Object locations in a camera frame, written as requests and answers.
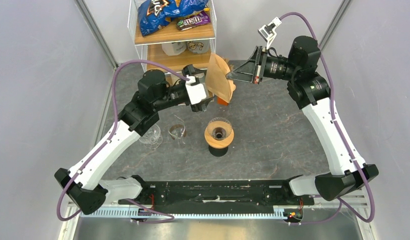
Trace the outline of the brown paper coffee filter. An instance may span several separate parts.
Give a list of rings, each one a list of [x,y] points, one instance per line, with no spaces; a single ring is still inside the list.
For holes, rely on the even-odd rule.
[[[215,53],[211,53],[205,83],[213,95],[219,96],[222,99],[230,100],[230,86],[225,75],[226,63],[222,57]]]

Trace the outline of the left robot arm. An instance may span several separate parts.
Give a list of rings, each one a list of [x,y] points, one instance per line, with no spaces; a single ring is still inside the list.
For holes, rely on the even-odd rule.
[[[190,106],[193,112],[205,111],[211,98],[205,76],[206,70],[187,65],[170,84],[160,66],[146,71],[138,81],[138,90],[121,111],[116,111],[112,128],[97,145],[70,169],[59,168],[54,177],[63,193],[76,204],[79,211],[89,215],[103,204],[124,199],[144,204],[150,191],[139,177],[102,180],[102,176],[117,158],[144,136],[159,121],[159,111],[178,105]]]

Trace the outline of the black coffee server pot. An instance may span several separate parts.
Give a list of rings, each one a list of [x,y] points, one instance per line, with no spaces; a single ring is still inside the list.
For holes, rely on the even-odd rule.
[[[228,147],[215,148],[215,147],[212,147],[212,146],[209,145],[208,150],[209,150],[211,155],[213,155],[215,157],[222,157],[228,152]]]

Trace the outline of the clear ribbed glass dripper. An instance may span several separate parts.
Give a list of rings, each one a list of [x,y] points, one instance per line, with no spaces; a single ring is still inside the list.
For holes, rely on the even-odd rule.
[[[231,123],[223,117],[211,119],[206,127],[206,132],[215,140],[221,141],[228,138],[233,131]]]

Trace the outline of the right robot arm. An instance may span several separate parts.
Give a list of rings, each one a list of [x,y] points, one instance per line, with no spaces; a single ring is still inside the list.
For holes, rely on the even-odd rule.
[[[331,88],[317,72],[321,51],[318,42],[301,35],[293,40],[288,57],[270,56],[257,46],[250,58],[226,74],[226,78],[258,84],[263,78],[287,81],[289,96],[314,128],[329,164],[329,172],[302,175],[288,180],[282,200],[295,204],[304,195],[335,200],[365,185],[379,175],[375,164],[367,164],[358,153],[331,102]]]

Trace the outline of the round wooden dripper stand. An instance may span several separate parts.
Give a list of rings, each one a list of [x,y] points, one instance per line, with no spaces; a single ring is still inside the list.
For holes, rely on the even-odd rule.
[[[227,138],[222,139],[222,140],[217,140],[217,139],[215,139],[211,136],[211,134],[208,131],[208,128],[206,128],[205,131],[204,131],[204,136],[205,136],[206,143],[209,146],[211,146],[212,148],[215,148],[215,149],[227,148],[233,142],[234,135],[235,135],[234,131],[232,131]]]

